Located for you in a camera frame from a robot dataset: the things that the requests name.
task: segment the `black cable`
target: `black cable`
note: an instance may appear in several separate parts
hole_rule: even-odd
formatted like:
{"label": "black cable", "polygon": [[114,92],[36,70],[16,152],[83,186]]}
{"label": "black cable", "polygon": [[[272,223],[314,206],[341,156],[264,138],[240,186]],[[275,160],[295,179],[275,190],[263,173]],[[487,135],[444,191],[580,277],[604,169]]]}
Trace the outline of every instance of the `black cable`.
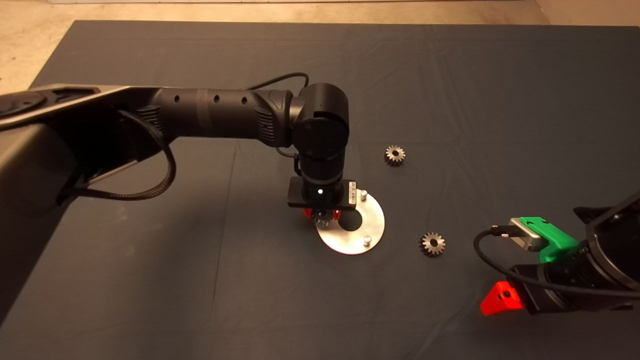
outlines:
{"label": "black cable", "polygon": [[277,148],[276,148],[276,151],[277,151],[280,155],[285,156],[286,158],[295,158],[295,157],[298,155],[298,154],[290,154],[290,153],[288,153],[288,152],[284,152],[284,151],[282,151],[282,149],[281,149],[281,148],[279,148],[279,147],[277,147]]}
{"label": "black cable", "polygon": [[288,74],[280,75],[280,76],[278,76],[276,78],[269,79],[269,80],[264,81],[262,83],[246,87],[243,90],[256,90],[256,89],[264,88],[265,86],[268,86],[268,85],[275,84],[275,83],[280,82],[282,80],[291,79],[291,78],[305,78],[305,86],[303,86],[303,88],[306,88],[307,86],[309,86],[309,75],[307,73],[304,73],[304,72],[290,72]]}
{"label": "black cable", "polygon": [[490,259],[481,249],[480,249],[480,241],[489,236],[499,236],[495,230],[485,230],[474,238],[474,249],[476,250],[476,254],[484,261],[487,265],[494,268],[496,271],[508,276],[509,278],[523,282],[525,284],[539,286],[540,288],[557,291],[559,293],[565,293],[570,295],[578,295],[578,296],[587,296],[587,297],[612,297],[617,299],[625,299],[625,300],[640,300],[640,293],[635,291],[620,291],[620,290],[594,290],[587,288],[578,288],[576,286],[565,286],[558,284],[551,284],[549,282],[539,281],[533,279],[528,276],[522,276],[517,274],[502,265],[496,263],[494,260]]}
{"label": "black cable", "polygon": [[171,183],[175,179],[175,158],[173,158],[173,153],[171,152],[171,148],[166,143],[164,139],[164,135],[158,128],[153,126],[151,123],[146,121],[141,117],[137,117],[132,113],[129,113],[124,110],[118,110],[118,114],[123,116],[125,119],[130,120],[131,122],[139,125],[143,129],[147,130],[149,135],[154,139],[156,144],[160,147],[160,149],[164,152],[167,160],[167,173],[164,176],[164,179],[153,188],[139,192],[139,193],[130,193],[130,194],[121,194],[121,193],[111,193],[104,192],[102,190],[94,190],[94,189],[85,189],[85,188],[64,188],[62,190],[63,195],[68,196],[84,196],[84,197],[96,197],[99,199],[109,199],[109,200],[122,200],[122,201],[137,201],[137,200],[147,200],[153,197],[156,197],[163,192],[165,192]]}

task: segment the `plate hole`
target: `plate hole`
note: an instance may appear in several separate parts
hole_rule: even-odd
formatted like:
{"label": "plate hole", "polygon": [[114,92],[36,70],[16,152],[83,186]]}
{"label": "plate hole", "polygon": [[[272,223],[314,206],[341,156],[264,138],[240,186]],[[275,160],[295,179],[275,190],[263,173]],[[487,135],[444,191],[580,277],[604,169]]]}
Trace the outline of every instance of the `plate hole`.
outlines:
{"label": "plate hole", "polygon": [[362,225],[362,215],[357,210],[343,211],[338,224],[346,231],[357,230]]}

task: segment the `spur gear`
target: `spur gear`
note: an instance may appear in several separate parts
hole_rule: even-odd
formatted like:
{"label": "spur gear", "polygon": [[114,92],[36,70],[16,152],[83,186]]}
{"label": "spur gear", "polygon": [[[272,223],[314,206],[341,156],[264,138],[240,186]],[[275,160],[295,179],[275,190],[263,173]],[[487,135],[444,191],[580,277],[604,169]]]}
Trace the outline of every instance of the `spur gear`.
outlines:
{"label": "spur gear", "polygon": [[390,166],[398,167],[402,165],[405,157],[406,153],[400,146],[391,145],[390,147],[387,147],[387,150],[385,150],[385,161]]}
{"label": "spur gear", "polygon": [[420,249],[427,256],[440,256],[445,245],[445,240],[438,233],[426,233],[420,239]]}

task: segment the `dark gray cloth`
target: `dark gray cloth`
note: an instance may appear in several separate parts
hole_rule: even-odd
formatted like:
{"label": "dark gray cloth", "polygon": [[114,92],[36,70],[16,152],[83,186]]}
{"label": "dark gray cloth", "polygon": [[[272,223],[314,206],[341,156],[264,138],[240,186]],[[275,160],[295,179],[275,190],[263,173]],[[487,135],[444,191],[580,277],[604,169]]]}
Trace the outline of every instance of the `dark gray cloth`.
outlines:
{"label": "dark gray cloth", "polygon": [[[239,88],[291,71],[341,87],[345,174],[382,205],[380,244],[330,250],[286,205],[291,160],[179,139],[175,184],[77,200],[0,331],[3,359],[600,359],[635,356],[640,312],[485,318],[503,276],[472,238],[638,190],[640,28],[76,22],[34,85]],[[277,85],[297,89],[299,79]],[[405,164],[383,161],[388,145]],[[160,155],[99,185],[164,174]],[[422,234],[447,240],[426,258]],[[488,240],[506,265],[536,260]]]}

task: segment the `silver metal plate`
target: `silver metal plate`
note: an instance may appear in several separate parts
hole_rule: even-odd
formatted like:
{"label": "silver metal plate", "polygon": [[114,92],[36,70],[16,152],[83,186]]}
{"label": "silver metal plate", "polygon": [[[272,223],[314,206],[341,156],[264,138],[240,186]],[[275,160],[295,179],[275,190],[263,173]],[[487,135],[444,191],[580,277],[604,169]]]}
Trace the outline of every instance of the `silver metal plate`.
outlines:
{"label": "silver metal plate", "polygon": [[371,194],[362,200],[359,189],[357,194],[356,211],[362,216],[362,225],[358,229],[347,231],[337,221],[331,221],[326,227],[317,226],[324,243],[342,254],[357,255],[373,249],[385,232],[385,214],[378,201]]}

